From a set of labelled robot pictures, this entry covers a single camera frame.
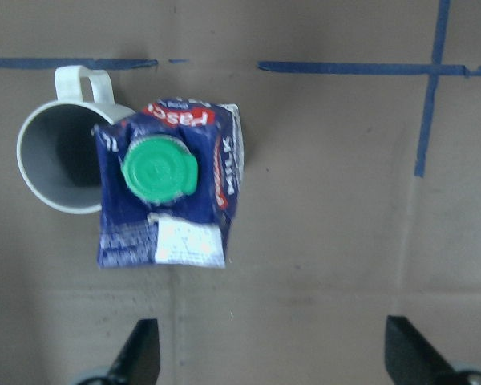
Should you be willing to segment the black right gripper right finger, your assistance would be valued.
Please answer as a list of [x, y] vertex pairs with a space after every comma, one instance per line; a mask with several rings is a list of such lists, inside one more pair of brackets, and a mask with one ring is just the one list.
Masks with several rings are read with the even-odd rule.
[[449, 363], [405, 316], [386, 318], [385, 368], [393, 384], [481, 384], [481, 370]]

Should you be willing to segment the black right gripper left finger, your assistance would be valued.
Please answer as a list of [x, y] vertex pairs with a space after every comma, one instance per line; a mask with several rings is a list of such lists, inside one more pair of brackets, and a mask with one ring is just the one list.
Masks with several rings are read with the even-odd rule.
[[140, 319], [105, 375], [106, 384], [156, 384], [160, 334], [156, 318]]

